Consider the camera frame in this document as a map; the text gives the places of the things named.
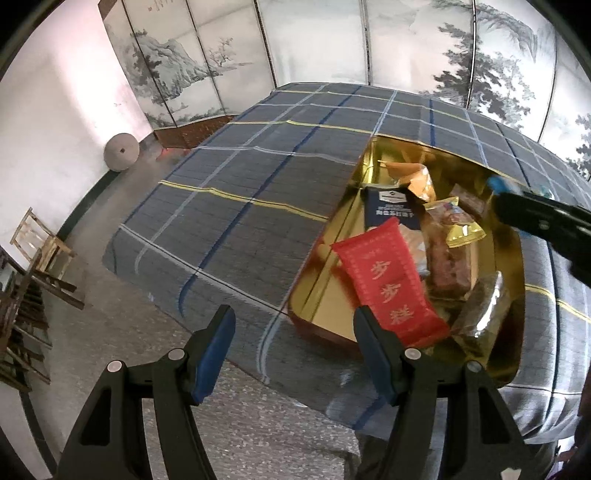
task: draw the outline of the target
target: red snack wrapper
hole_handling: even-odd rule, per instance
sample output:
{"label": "red snack wrapper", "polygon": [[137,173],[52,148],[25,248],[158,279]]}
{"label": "red snack wrapper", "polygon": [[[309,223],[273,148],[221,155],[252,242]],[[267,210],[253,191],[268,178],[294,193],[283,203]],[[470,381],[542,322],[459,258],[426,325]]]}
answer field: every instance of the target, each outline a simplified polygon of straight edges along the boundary
{"label": "red snack wrapper", "polygon": [[404,346],[423,348],[449,336],[449,326],[425,298],[413,258],[398,230],[398,219],[332,245],[382,328]]}

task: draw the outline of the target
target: landscape painting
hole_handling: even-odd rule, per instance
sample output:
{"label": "landscape painting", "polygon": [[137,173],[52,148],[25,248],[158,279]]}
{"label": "landscape painting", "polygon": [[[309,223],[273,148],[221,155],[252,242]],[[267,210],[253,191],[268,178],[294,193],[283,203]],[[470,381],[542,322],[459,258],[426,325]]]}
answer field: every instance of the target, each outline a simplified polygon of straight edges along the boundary
{"label": "landscape painting", "polygon": [[560,37],[556,84],[540,144],[569,163],[585,179],[589,179],[591,81]]}
{"label": "landscape painting", "polygon": [[470,109],[537,141],[554,81],[554,27],[525,1],[477,1],[476,19]]}
{"label": "landscape painting", "polygon": [[177,126],[223,115],[199,39],[185,2],[122,0]]}
{"label": "landscape painting", "polygon": [[[214,72],[213,81],[228,115],[243,112],[274,88],[252,1],[244,0],[244,4],[242,8],[197,25],[207,63]],[[195,11],[193,15],[200,18]]]}
{"label": "landscape painting", "polygon": [[174,127],[164,98],[134,39],[121,0],[113,6],[104,24],[121,68],[152,128]]}
{"label": "landscape painting", "polygon": [[472,63],[472,1],[366,0],[366,4],[372,84],[465,106]]}

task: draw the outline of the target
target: clear plastic wrapper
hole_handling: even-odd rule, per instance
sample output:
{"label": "clear plastic wrapper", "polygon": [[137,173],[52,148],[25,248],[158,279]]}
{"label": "clear plastic wrapper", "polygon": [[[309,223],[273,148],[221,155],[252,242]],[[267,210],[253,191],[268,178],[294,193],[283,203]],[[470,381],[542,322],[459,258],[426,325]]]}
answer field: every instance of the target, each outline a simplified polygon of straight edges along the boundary
{"label": "clear plastic wrapper", "polygon": [[452,338],[470,359],[486,365],[511,298],[501,272],[479,278],[452,327]]}
{"label": "clear plastic wrapper", "polygon": [[426,222],[423,233],[427,242],[430,295],[461,299],[472,287],[469,246],[450,248],[446,242],[447,229],[434,220]]}
{"label": "clear plastic wrapper", "polygon": [[446,243],[450,248],[462,247],[486,236],[482,227],[458,203],[458,197],[450,197],[424,205],[427,213],[446,228]]}

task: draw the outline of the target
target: screw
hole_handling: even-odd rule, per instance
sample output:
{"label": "screw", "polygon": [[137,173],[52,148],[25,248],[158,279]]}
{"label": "screw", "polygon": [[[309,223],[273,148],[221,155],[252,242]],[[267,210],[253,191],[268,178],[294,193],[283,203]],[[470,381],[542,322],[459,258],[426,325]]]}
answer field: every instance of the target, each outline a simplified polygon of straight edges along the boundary
{"label": "screw", "polygon": [[482,365],[479,364],[478,362],[476,362],[475,360],[470,360],[467,365],[468,370],[470,372],[474,372],[474,373],[478,373],[480,370],[482,370]]}
{"label": "screw", "polygon": [[421,352],[416,348],[407,348],[404,351],[404,356],[410,360],[418,360],[421,358]]}
{"label": "screw", "polygon": [[118,372],[123,367],[123,363],[119,360],[113,360],[109,365],[107,365],[107,370],[111,373]]}
{"label": "screw", "polygon": [[168,358],[171,360],[180,360],[184,357],[184,350],[182,348],[174,348],[168,352]]}

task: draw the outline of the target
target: yellow snack wrapper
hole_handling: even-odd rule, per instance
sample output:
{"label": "yellow snack wrapper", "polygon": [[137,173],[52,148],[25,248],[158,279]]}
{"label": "yellow snack wrapper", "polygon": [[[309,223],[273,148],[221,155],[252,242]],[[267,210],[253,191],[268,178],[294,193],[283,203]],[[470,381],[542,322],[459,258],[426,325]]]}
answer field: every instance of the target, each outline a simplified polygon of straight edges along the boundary
{"label": "yellow snack wrapper", "polygon": [[436,222],[448,229],[446,244],[450,248],[471,244],[486,236],[482,227],[458,203],[458,197],[450,197],[423,205]]}
{"label": "yellow snack wrapper", "polygon": [[406,187],[424,202],[433,202],[435,189],[428,168],[420,163],[384,162],[388,174],[396,181],[394,187]]}

